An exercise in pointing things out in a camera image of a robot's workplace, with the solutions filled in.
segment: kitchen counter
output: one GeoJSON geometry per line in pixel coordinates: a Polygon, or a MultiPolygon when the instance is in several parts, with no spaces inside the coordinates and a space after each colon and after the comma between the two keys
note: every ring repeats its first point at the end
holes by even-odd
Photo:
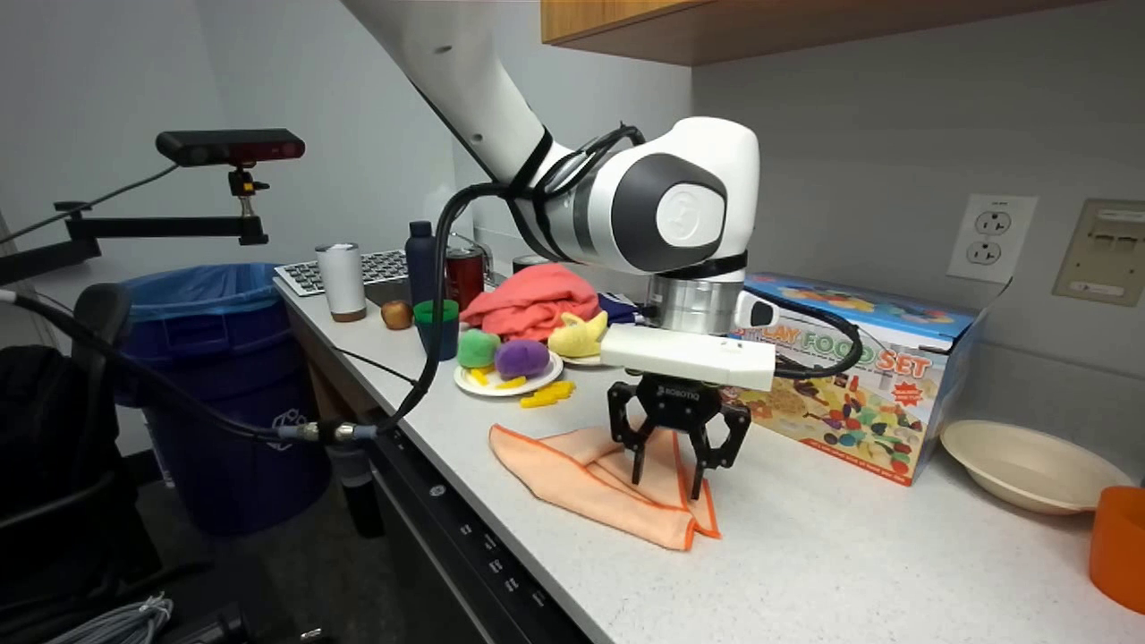
{"type": "MultiPolygon", "coordinates": [[[[333,353],[421,370],[418,336],[390,333],[374,312],[333,323],[320,298],[291,304],[333,353]]],[[[339,365],[382,409],[406,391],[360,361],[339,365]]],[[[604,391],[621,373],[567,373],[577,392],[553,409],[469,397],[450,373],[442,361],[403,419],[406,441],[590,639],[1145,639],[1145,618],[1086,583],[1086,516],[1011,512],[943,456],[917,485],[895,485],[751,429],[735,466],[707,473],[724,539],[697,537],[675,555],[540,506],[485,446],[492,422],[604,434],[604,391]]]]}

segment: blue trash bin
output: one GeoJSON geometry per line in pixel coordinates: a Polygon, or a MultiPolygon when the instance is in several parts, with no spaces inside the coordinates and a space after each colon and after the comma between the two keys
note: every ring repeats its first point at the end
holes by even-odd
{"type": "MultiPolygon", "coordinates": [[[[314,419],[302,353],[273,264],[203,264],[125,284],[133,314],[119,348],[207,409],[260,426],[314,419]]],[[[119,402],[146,416],[153,452],[195,531],[246,537],[320,496],[330,459],[310,444],[246,441],[149,402],[128,377],[119,402]]]]}

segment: wooden cabinet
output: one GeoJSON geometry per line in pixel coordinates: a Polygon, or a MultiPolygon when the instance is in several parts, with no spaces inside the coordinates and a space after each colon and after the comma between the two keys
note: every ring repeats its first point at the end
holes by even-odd
{"type": "Polygon", "coordinates": [[[710,64],[1086,0],[540,0],[543,43],[710,64]]]}

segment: cardboard box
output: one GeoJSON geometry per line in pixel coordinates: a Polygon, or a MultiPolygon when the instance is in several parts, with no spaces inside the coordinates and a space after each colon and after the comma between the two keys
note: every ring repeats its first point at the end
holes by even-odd
{"type": "Polygon", "coordinates": [[[746,275],[733,333],[775,345],[801,365],[833,365],[848,353],[848,336],[789,312],[789,302],[855,323],[857,365],[831,380],[775,380],[768,392],[733,391],[733,397],[751,409],[753,426],[910,485],[963,391],[981,314],[811,280],[746,275]]]}

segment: black bottle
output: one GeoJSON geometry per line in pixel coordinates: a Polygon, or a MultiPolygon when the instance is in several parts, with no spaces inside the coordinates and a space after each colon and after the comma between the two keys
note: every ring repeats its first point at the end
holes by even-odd
{"type": "Polygon", "coordinates": [[[430,221],[406,227],[403,272],[406,272],[406,304],[434,302],[434,272],[440,272],[440,264],[435,264],[430,221]]]}

